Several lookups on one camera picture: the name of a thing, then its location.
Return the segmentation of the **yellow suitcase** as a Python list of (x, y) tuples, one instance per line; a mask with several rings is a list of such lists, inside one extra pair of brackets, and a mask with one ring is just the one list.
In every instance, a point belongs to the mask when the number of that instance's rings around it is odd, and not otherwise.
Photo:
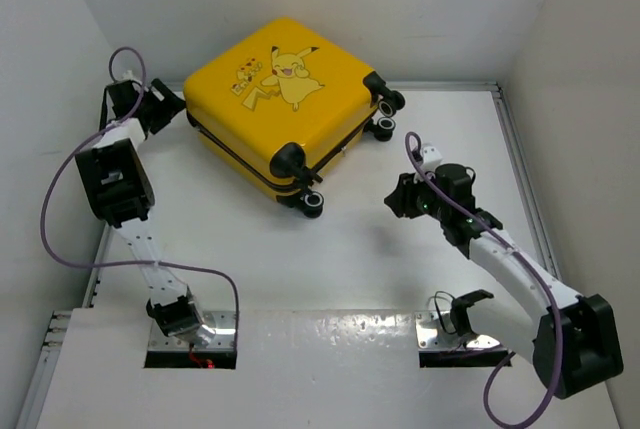
[(289, 17), (194, 71), (183, 95), (205, 145), (307, 218), (323, 212), (329, 168), (365, 134), (389, 141), (405, 106), (373, 67)]

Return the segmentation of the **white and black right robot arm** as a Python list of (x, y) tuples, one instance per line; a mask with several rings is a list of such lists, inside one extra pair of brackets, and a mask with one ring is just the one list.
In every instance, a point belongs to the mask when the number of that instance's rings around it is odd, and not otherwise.
[(446, 241), (520, 307), (508, 309), (485, 289), (457, 296), (449, 312), (455, 334), (498, 340), (529, 362), (559, 399), (619, 376), (624, 362), (610, 303), (579, 293), (520, 249), (501, 221), (477, 206), (473, 169), (444, 162), (415, 134), (405, 150), (414, 170), (400, 175), (385, 205), (398, 218), (436, 220)]

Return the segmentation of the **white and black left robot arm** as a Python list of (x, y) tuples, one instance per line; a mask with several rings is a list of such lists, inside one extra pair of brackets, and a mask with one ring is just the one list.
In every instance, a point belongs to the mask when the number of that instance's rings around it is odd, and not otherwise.
[(139, 146), (186, 104), (159, 79), (152, 80), (148, 89), (131, 79), (112, 83), (105, 88), (105, 99), (118, 117), (125, 116), (137, 100), (141, 103), (132, 117), (109, 123), (97, 142), (75, 156), (89, 205), (130, 248), (149, 290), (147, 314), (162, 334), (205, 348), (216, 330), (205, 322), (188, 284), (160, 263), (161, 251), (151, 229), (155, 195), (138, 154)]

